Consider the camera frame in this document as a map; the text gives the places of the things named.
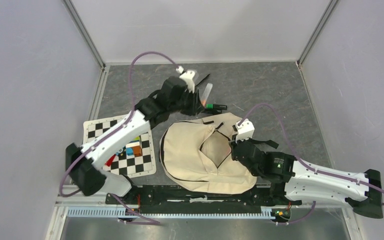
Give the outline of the cream canvas backpack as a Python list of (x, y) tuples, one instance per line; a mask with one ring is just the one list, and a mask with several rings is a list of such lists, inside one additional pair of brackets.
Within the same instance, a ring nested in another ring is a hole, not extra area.
[(233, 159), (229, 145), (240, 121), (227, 112), (172, 123), (159, 147), (166, 175), (193, 192), (242, 194), (250, 190), (257, 177)]

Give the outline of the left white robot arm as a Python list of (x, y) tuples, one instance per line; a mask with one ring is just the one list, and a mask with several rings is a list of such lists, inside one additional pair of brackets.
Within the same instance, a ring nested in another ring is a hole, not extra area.
[(107, 172), (102, 169), (103, 165), (134, 138), (167, 121), (170, 114), (195, 116), (203, 110), (195, 80), (171, 76), (163, 82), (161, 89), (141, 99), (126, 118), (98, 138), (81, 146), (68, 145), (64, 175), (72, 179), (78, 187), (77, 192), (84, 196), (103, 190), (116, 194), (125, 204), (131, 204), (137, 198), (137, 190), (125, 176)]

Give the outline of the coral highlighter pen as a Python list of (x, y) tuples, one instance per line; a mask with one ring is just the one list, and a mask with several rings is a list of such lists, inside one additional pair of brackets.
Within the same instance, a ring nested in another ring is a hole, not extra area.
[(207, 100), (210, 96), (210, 93), (212, 91), (212, 88), (213, 88), (213, 84), (212, 83), (208, 83), (202, 93), (202, 95), (200, 96), (200, 102), (201, 104), (205, 107), (206, 104), (207, 104)]

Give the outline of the green marker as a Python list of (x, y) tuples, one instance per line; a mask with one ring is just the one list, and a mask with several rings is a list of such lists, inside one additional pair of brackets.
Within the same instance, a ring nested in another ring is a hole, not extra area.
[(213, 109), (213, 110), (227, 110), (228, 106), (223, 104), (206, 104), (207, 109)]

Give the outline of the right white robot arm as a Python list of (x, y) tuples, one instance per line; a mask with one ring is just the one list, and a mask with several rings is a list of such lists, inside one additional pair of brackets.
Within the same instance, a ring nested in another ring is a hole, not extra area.
[(294, 155), (279, 151), (264, 152), (255, 140), (229, 143), (232, 159), (246, 167), (252, 176), (270, 182), (269, 199), (275, 204), (284, 201), (339, 203), (350, 206), (354, 213), (382, 219), (383, 199), (381, 173), (346, 172), (299, 162)]

